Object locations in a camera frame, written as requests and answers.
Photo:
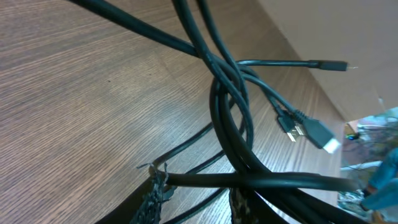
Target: black cable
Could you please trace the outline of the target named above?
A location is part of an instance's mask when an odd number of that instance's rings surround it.
[[[200,57],[215,76],[210,91],[210,114],[213,124],[208,124],[198,134],[156,159],[153,163],[155,169],[150,169],[151,174],[158,172],[164,177],[167,175],[167,183],[170,185],[186,185],[193,187],[244,187],[249,190],[250,194],[258,192],[262,197],[276,205],[292,218],[300,222],[317,224],[326,223],[326,221],[331,220],[331,218],[322,217],[321,212],[314,208],[312,204],[308,204],[311,203],[309,200],[306,200],[305,202],[299,200],[299,197],[307,198],[307,194],[300,193],[300,191],[296,189],[297,187],[324,190],[352,190],[355,188],[354,184],[350,180],[303,173],[272,173],[267,167],[265,167],[251,151],[254,141],[253,124],[249,110],[247,88],[243,81],[243,79],[245,79],[260,86],[277,113],[280,113],[279,103],[281,103],[292,114],[297,114],[297,110],[288,101],[286,101],[278,94],[278,92],[273,90],[266,83],[258,79],[255,72],[244,65],[306,66],[325,70],[344,70],[346,69],[345,62],[246,60],[240,61],[240,64],[237,65],[215,29],[210,11],[206,6],[206,2],[201,0],[198,0],[198,4],[203,19],[205,20],[205,24],[226,62],[209,51],[206,43],[200,35],[190,11],[188,10],[186,1],[174,0],[173,4],[178,17],[180,18],[180,21],[194,46],[172,35],[166,34],[139,19],[136,19],[106,1],[71,1],[90,10],[91,12],[94,12],[95,14],[156,42],[185,52],[189,55]],[[228,102],[228,95],[231,96],[230,102]],[[241,123],[239,130],[237,129],[230,112],[232,103],[236,103],[238,105],[243,116],[243,122]],[[217,153],[204,163],[188,171],[189,174],[166,174],[157,170],[157,166],[192,145],[204,134],[208,133],[212,126],[215,128],[217,137],[221,147],[223,148],[223,152]],[[246,131],[246,139],[243,139],[241,135],[243,131]],[[227,158],[236,169],[237,173],[194,174],[213,164],[221,158],[224,153],[227,155]],[[191,210],[187,211],[187,213],[184,213],[184,215],[187,217],[194,214],[202,208],[200,205],[208,205],[207,202],[212,201],[212,199],[214,199],[214,197],[211,196],[193,207]],[[130,204],[131,200],[134,199],[129,197],[128,201],[125,201],[122,204]],[[129,215],[125,214],[127,212],[132,213],[132,211],[134,210],[127,206],[123,206],[118,207],[117,211],[110,214],[128,218]],[[110,219],[109,215],[107,215],[107,217],[107,222],[111,222],[112,217]]]
[[[316,60],[299,61],[299,60],[240,60],[240,65],[246,66],[289,66],[289,67],[307,67],[317,68]]]
[[[226,191],[226,189],[218,189],[214,193],[212,193],[209,197],[204,199],[202,202],[197,204],[196,206],[188,209],[186,212],[174,217],[173,219],[165,222],[164,224],[178,224],[187,221],[189,218],[193,217],[197,213],[201,212],[207,206],[211,205],[214,201],[216,201],[222,194]]]

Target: tangled cables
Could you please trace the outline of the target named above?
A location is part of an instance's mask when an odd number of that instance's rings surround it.
[[[333,152],[338,147],[338,142],[334,139],[333,133],[321,122],[309,118],[301,111],[295,109],[278,92],[263,82],[249,66],[296,66],[345,71],[347,69],[346,62],[325,60],[242,60],[236,62],[222,42],[205,0],[197,0],[197,4],[211,38],[224,60],[210,52],[193,19],[186,0],[173,0],[173,4],[192,44],[152,27],[106,1],[70,1],[137,34],[202,59],[214,75],[210,91],[212,122],[181,145],[153,161],[149,168],[151,178],[147,179],[120,206],[101,219],[99,223],[129,223],[133,220],[141,204],[144,203],[144,195],[161,189],[164,194],[163,198],[169,199],[177,186],[220,189],[206,200],[169,220],[167,223],[185,221],[217,199],[225,189],[231,189],[231,191],[244,195],[245,200],[253,207],[256,207],[253,212],[255,213],[256,222],[259,223],[286,223],[265,203],[263,198],[301,223],[365,223],[297,189],[350,191],[357,188],[354,182],[317,174],[271,172],[252,152],[254,129],[249,110],[246,82],[257,85],[264,92],[277,113],[277,122],[283,132],[291,135],[294,131],[298,134],[304,134],[316,147],[324,148],[328,152]],[[239,128],[235,125],[231,115],[231,108],[234,105],[239,108],[243,117]],[[185,174],[166,174],[158,170],[158,166],[191,146],[212,128],[215,129],[217,138],[223,148],[222,151]],[[226,155],[236,172],[230,174],[197,174],[224,155]],[[154,184],[154,179],[159,180],[159,182]],[[159,183],[163,183],[163,180],[166,186],[154,189],[154,185],[159,186]],[[154,219],[149,220],[149,223],[155,222],[156,220]]]

